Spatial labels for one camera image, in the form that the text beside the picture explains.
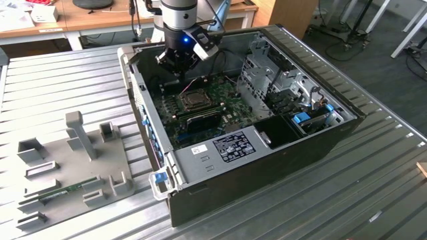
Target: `motherboard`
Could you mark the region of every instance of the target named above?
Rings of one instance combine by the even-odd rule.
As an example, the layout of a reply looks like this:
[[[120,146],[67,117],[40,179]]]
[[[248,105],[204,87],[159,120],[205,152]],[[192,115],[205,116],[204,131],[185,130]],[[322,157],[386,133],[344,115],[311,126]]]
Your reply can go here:
[[[152,98],[175,149],[231,133],[258,121],[252,108],[240,98],[237,79],[224,76],[195,79],[200,88]]]

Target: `white table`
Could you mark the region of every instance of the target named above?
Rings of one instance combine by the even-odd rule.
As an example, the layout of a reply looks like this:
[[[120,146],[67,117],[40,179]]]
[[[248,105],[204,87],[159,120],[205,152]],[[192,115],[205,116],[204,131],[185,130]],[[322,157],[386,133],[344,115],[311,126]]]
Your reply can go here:
[[[411,21],[408,22],[406,28],[403,29],[403,32],[407,32],[410,30],[410,28],[412,27],[415,21],[419,19],[419,17],[422,16],[422,18],[418,21],[418,24],[415,25],[415,27],[412,28],[411,32],[407,34],[406,38],[403,39],[400,45],[398,46],[398,48],[394,50],[391,57],[395,58],[399,53],[402,52],[402,50],[407,47],[411,39],[414,38],[416,32],[420,30],[420,28],[423,27],[426,21],[427,21],[427,0],[420,0],[423,1],[423,6],[420,7],[420,9],[418,10],[415,16],[412,17]]]
[[[332,15],[336,11],[336,8],[339,6],[339,3],[340,3],[342,0],[334,0],[334,3],[332,3],[332,7],[331,7],[331,11],[328,12],[327,14],[327,17],[326,17],[326,20],[324,20],[324,23],[326,25],[328,25],[330,21],[331,21],[331,18],[332,18]],[[371,21],[371,23],[368,24],[368,27],[366,29],[366,33],[370,33],[372,31],[372,29],[375,28],[376,24],[379,23],[379,20],[384,14],[384,11],[386,11],[386,8],[387,8],[387,5],[390,3],[391,0],[386,0],[376,12],[376,15]],[[358,0],[351,0],[350,4],[348,4],[348,7],[346,9],[346,12],[342,16],[342,18],[339,19],[339,22],[343,24],[347,22],[347,19],[350,17],[350,14],[352,13],[354,9],[355,9],[355,6],[356,6],[356,3],[358,3]]]

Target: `white box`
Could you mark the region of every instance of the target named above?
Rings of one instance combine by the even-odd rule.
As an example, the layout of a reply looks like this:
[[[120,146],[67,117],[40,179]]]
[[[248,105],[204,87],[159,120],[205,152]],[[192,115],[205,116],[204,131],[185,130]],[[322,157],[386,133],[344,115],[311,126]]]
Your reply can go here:
[[[59,11],[55,6],[36,5],[31,11],[31,18],[35,23],[56,23]]]

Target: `label sticker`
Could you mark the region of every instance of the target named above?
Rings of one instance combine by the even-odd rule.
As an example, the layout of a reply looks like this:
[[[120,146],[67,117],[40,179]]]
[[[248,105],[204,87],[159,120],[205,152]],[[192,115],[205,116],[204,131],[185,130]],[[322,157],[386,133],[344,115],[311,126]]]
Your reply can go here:
[[[61,28],[52,28],[52,29],[43,29],[39,30],[40,33],[49,33],[49,32],[61,32],[63,29]]]
[[[203,152],[205,152],[208,150],[208,148],[207,148],[207,145],[200,145],[200,146],[196,146],[196,147],[193,147],[192,149],[191,149],[191,151],[192,151],[192,154],[193,155],[196,155],[196,154],[199,154],[199,153],[203,153]]]
[[[256,152],[243,131],[215,140],[213,145],[225,163]]]

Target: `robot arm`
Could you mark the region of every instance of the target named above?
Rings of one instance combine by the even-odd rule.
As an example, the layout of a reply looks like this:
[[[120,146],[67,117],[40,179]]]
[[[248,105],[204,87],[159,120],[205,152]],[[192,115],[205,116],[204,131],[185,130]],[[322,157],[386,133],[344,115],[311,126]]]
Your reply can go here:
[[[177,79],[185,79],[185,72],[195,68],[219,51],[219,41],[208,35],[203,24],[219,30],[227,17],[231,0],[145,0],[145,7],[155,14],[155,27],[164,32],[164,52],[156,57],[157,64],[175,74]],[[197,23],[199,12],[212,12],[213,20]]]

